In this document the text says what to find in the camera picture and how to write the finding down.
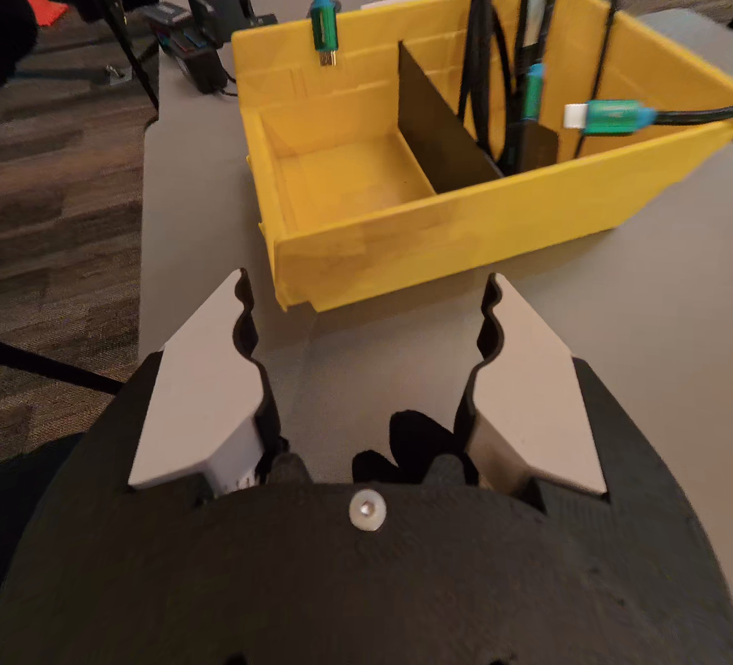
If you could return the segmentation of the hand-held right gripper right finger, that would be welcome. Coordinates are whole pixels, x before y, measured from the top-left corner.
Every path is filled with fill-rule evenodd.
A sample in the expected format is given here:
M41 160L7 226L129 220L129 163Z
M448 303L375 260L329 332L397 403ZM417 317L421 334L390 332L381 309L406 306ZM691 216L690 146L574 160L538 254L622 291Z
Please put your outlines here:
M608 487L571 350L508 279L491 273L455 438L479 484L519 495L533 479L603 496Z

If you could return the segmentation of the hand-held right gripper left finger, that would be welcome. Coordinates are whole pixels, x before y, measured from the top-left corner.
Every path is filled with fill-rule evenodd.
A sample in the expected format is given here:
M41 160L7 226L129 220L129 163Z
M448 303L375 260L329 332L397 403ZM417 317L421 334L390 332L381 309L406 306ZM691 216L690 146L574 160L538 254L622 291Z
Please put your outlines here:
M233 271L168 340L128 478L134 489L202 475L214 494L262 485L288 450L259 342L252 285Z

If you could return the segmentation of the yellow plastic bin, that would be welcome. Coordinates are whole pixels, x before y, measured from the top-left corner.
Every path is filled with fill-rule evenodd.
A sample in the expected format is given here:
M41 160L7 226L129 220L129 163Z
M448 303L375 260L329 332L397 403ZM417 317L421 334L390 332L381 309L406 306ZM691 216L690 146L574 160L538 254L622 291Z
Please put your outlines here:
M336 65L311 24L238 31L234 71L276 300L316 311L614 229L731 142L731 119L586 141L563 109L591 90L609 6L558 0L539 123L557 163L441 192L398 123L399 46L455 116L471 0L338 16Z

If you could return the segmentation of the person's left forearm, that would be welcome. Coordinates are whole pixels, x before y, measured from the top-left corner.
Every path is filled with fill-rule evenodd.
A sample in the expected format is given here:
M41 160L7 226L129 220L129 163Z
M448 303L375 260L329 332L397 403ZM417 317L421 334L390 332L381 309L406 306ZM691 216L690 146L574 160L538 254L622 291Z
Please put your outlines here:
M1 0L1 87L37 44L38 25L27 0Z

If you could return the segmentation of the black power brick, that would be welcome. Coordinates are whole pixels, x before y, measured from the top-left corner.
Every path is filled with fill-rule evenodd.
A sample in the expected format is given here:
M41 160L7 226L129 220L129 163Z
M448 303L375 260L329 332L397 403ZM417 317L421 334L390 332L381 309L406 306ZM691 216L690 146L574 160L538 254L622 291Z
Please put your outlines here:
M210 45L184 49L171 44L171 52L185 77L201 94L226 91L229 77L215 48Z

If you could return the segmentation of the black charger with lights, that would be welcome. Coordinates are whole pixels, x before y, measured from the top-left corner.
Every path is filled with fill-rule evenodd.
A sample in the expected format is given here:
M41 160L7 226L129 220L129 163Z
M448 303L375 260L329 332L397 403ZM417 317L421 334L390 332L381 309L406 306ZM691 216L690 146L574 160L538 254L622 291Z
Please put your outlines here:
M139 13L166 53L172 51L173 45L186 53L198 48L186 33L195 24L189 10L169 1L160 1L140 7Z

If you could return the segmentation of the black box device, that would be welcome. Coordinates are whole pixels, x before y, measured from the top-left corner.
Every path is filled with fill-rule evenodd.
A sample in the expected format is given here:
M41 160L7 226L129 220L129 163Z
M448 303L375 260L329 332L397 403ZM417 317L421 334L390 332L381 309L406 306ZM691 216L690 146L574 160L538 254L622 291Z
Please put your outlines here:
M274 14L256 14L251 0L188 0L197 28L215 49L230 43L232 34L274 26Z

